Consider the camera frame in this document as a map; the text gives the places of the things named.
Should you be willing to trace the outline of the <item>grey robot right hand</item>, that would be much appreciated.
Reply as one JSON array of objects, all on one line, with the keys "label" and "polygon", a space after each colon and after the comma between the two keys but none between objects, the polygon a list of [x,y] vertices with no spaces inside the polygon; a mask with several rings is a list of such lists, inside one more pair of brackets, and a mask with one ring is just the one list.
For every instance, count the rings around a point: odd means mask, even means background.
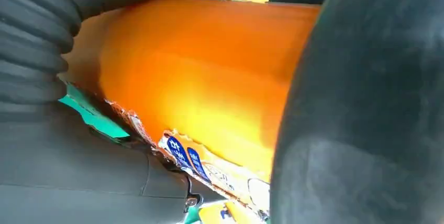
[{"label": "grey robot right hand", "polygon": [[[82,19],[142,0],[1,0],[1,223],[175,221],[148,160],[87,132],[57,74]],[[443,219],[443,0],[326,0],[292,79],[273,223]]]}]

